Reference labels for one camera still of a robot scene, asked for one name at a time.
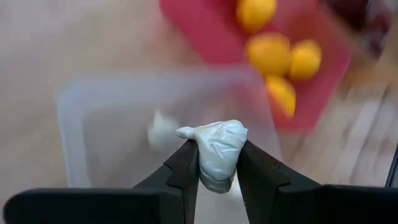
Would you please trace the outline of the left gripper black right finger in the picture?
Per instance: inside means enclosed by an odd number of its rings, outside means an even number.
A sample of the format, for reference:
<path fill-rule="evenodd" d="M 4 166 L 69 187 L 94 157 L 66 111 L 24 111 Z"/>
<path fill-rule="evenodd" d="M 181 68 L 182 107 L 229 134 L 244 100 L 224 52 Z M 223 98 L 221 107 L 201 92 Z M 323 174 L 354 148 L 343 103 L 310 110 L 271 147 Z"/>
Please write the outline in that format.
<path fill-rule="evenodd" d="M 250 141 L 237 175 L 250 224 L 398 224 L 398 189 L 322 185 Z"/>

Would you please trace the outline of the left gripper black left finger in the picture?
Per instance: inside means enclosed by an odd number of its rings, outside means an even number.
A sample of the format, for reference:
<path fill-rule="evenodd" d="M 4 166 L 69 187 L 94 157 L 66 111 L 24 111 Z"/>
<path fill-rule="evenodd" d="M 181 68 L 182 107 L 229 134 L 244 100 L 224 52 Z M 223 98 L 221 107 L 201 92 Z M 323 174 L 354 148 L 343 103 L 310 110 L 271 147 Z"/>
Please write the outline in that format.
<path fill-rule="evenodd" d="M 6 224 L 193 224 L 198 146 L 186 141 L 130 189 L 29 189 L 3 208 Z"/>

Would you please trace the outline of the white garlic bulb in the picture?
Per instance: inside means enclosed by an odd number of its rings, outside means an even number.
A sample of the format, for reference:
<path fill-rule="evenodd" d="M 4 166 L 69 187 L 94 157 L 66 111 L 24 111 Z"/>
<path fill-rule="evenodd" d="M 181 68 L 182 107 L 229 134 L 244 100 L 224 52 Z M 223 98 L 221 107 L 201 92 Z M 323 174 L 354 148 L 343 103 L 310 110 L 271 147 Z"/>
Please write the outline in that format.
<path fill-rule="evenodd" d="M 175 133 L 197 143 L 202 184 L 214 193 L 229 192 L 238 157 L 248 136 L 248 129 L 242 122 L 233 119 L 197 127 L 185 126 Z"/>

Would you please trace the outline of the clear translucent plastic bin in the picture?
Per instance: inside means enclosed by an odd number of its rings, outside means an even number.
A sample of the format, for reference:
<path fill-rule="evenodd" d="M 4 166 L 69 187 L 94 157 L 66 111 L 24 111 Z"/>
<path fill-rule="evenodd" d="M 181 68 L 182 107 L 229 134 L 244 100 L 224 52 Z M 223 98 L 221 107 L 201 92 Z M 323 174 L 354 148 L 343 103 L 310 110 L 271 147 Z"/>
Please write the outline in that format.
<path fill-rule="evenodd" d="M 153 173 L 183 140 L 151 147 L 154 115 L 181 126 L 236 119 L 248 139 L 281 158 L 267 95 L 247 67 L 191 67 L 103 72 L 67 85 L 57 113 L 70 187 L 132 187 Z"/>

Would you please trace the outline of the yellow lemon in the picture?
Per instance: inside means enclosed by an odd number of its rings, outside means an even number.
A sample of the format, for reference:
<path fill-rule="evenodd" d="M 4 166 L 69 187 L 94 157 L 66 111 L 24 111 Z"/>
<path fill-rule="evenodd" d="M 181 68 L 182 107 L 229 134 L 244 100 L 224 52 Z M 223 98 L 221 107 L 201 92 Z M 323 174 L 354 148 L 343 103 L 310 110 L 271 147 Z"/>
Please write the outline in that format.
<path fill-rule="evenodd" d="M 265 79 L 272 115 L 276 118 L 290 119 L 295 114 L 296 92 L 284 77 L 271 75 Z"/>
<path fill-rule="evenodd" d="M 290 41 L 279 33 L 251 37 L 244 46 L 244 53 L 251 65 L 263 75 L 285 75 L 290 68 Z"/>
<path fill-rule="evenodd" d="M 319 70 L 322 50 L 312 39 L 297 42 L 292 47 L 292 60 L 289 77 L 293 80 L 308 80 Z"/>

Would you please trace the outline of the orange translucent plastic bin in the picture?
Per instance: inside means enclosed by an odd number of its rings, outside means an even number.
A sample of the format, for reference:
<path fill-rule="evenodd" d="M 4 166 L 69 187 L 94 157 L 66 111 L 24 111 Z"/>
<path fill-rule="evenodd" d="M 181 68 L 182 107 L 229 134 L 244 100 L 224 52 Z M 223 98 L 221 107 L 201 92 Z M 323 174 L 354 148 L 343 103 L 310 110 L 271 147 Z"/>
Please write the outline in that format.
<path fill-rule="evenodd" d="M 340 85 L 351 88 L 382 87 L 398 90 L 398 50 L 386 49 L 375 59 L 361 47 L 352 46 L 352 58 Z"/>

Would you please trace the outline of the pink translucent plastic bin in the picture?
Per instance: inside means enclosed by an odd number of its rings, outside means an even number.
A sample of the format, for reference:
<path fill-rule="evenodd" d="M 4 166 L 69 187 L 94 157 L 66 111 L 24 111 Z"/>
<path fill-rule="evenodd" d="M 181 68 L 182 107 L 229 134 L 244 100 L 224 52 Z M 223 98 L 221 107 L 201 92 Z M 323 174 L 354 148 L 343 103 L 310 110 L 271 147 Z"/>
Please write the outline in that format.
<path fill-rule="evenodd" d="M 244 62 L 249 34 L 236 23 L 236 0 L 159 0 L 159 6 L 206 63 Z M 318 0 L 277 0 L 275 15 L 264 30 L 284 34 L 291 43 L 312 39 L 322 50 L 318 73 L 308 81 L 294 82 L 294 117 L 274 120 L 277 128 L 311 130 L 346 73 L 352 53 Z"/>

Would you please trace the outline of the black table edge rail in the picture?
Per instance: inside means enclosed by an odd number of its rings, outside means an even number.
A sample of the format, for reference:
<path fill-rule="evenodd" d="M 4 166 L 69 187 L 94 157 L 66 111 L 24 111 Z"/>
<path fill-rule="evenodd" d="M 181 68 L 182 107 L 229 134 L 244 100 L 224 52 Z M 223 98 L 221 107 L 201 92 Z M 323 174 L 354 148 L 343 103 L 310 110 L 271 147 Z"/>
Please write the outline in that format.
<path fill-rule="evenodd" d="M 392 163 L 389 168 L 385 188 L 398 188 L 398 145 L 395 149 Z"/>

